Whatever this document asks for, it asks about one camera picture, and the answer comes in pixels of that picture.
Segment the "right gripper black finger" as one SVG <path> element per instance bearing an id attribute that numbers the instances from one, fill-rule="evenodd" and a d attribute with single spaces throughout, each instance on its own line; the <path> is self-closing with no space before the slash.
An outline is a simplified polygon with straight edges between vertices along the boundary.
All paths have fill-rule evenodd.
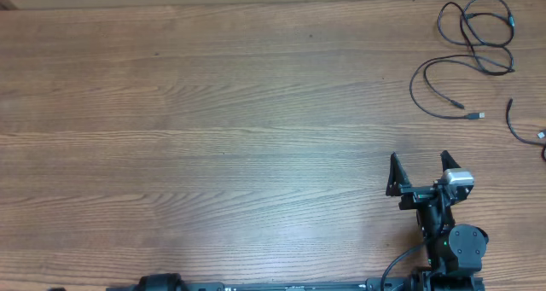
<path id="1" fill-rule="evenodd" d="M 456 161 L 453 159 L 453 157 L 450 155 L 450 153 L 447 150 L 444 150 L 440 154 L 440 159 L 441 159 L 444 172 L 448 169 L 460 168 L 460 166 L 456 163 Z"/>
<path id="2" fill-rule="evenodd" d="M 402 196 L 412 186 L 410 179 L 402 167 L 398 155 L 390 156 L 389 178 L 386 185 L 386 196 Z"/>

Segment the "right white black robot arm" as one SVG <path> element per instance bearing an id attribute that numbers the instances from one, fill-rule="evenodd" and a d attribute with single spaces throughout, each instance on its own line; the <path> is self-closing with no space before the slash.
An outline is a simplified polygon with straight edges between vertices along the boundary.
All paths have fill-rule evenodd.
<path id="1" fill-rule="evenodd" d="M 421 228 L 422 243 L 400 254 L 384 270 L 381 290 L 483 290 L 482 258 L 489 242 L 487 233 L 470 224 L 457 224 L 451 208 L 465 201 L 474 187 L 474 177 L 460 167 L 448 151 L 440 154 L 443 173 L 429 186 L 416 187 L 398 156 L 390 156 L 386 195 L 398 197 L 401 210 L 414 210 Z M 392 268 L 413 253 L 425 249 L 427 267 L 413 270 L 401 282 L 387 278 Z"/>

